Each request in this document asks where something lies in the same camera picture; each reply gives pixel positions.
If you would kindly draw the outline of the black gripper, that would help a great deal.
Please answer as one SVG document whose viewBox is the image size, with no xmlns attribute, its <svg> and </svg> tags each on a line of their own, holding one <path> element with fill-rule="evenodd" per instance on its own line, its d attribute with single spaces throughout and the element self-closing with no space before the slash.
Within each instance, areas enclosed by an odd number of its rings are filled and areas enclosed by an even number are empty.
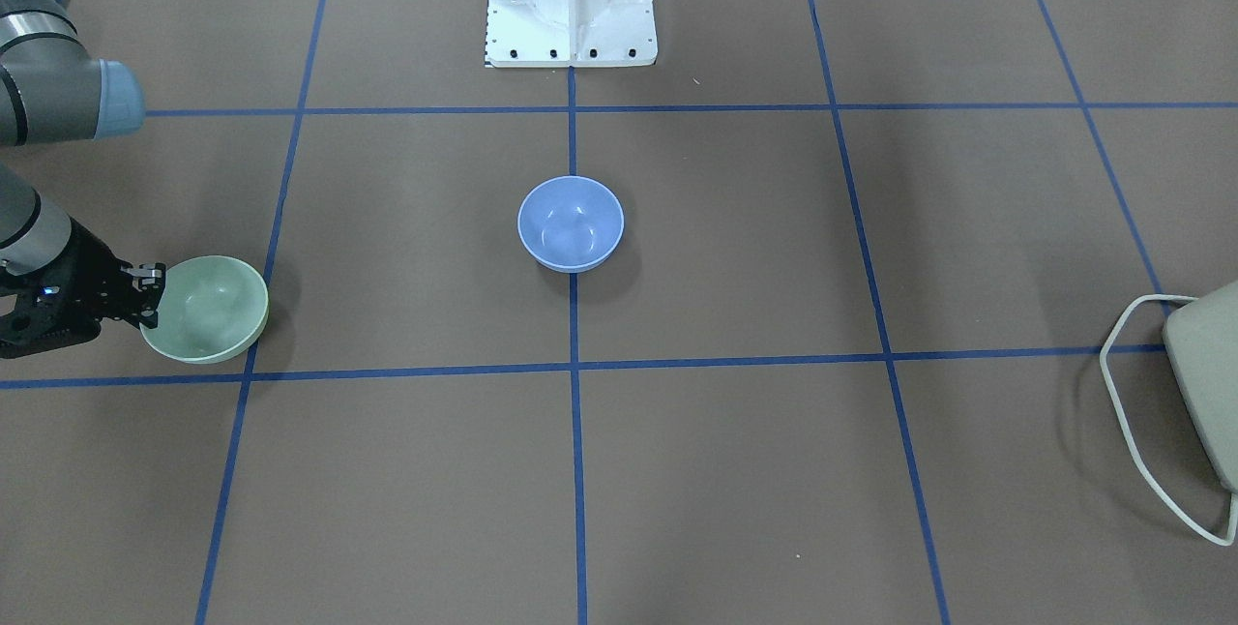
<svg viewBox="0 0 1238 625">
<path fill-rule="evenodd" d="M 167 264 L 125 262 L 71 220 L 66 250 L 45 269 L 4 276 L 1 295 L 14 309 L 1 317 L 1 356 L 21 359 L 93 342 L 103 321 L 158 328 Z"/>
</svg>

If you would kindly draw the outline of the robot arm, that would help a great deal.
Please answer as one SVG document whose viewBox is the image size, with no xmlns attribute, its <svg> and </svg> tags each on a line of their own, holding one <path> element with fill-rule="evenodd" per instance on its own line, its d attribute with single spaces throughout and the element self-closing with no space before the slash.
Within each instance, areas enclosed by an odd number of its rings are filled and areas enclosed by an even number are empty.
<svg viewBox="0 0 1238 625">
<path fill-rule="evenodd" d="M 56 0 L 1 0 L 1 144 L 114 139 L 140 130 L 144 92 L 123 62 L 94 59 Z M 156 328 L 166 264 L 129 264 L 12 170 L 1 172 L 1 355 L 93 342 L 103 321 Z"/>
</svg>

